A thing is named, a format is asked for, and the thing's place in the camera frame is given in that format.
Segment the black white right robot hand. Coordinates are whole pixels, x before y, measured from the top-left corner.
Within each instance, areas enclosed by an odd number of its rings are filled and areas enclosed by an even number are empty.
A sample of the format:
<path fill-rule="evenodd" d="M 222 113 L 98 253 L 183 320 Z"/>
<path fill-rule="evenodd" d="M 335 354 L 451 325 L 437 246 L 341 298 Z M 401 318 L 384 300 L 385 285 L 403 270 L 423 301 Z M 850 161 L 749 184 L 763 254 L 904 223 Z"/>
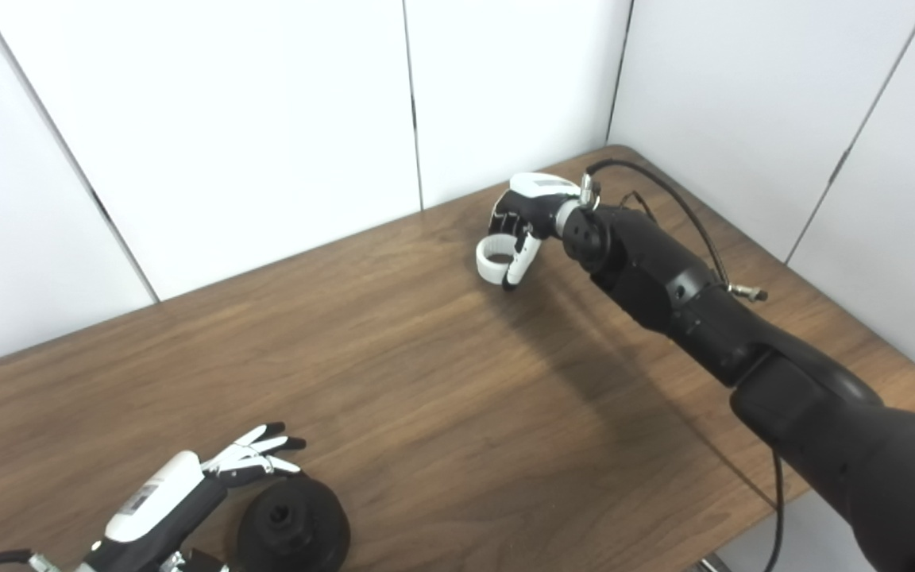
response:
<path fill-rule="evenodd" d="M 581 206 L 580 186 L 566 178 L 541 172 L 513 175 L 477 245 L 480 277 L 505 291 L 517 289 L 542 244 L 562 238 L 571 211 Z"/>

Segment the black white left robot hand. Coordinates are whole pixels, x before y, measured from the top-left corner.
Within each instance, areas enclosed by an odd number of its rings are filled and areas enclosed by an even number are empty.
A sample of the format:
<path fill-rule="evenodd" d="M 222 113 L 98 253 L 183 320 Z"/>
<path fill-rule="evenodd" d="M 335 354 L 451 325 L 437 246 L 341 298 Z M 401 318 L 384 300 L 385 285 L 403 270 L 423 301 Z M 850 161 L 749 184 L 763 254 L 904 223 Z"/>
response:
<path fill-rule="evenodd" d="M 282 421 L 252 428 L 203 461 L 181 451 L 163 464 L 106 524 L 79 571 L 226 571 L 210 555 L 192 556 L 183 543 L 221 506 L 230 489 L 268 477 L 298 477 L 302 470 L 277 453 L 301 451 Z"/>

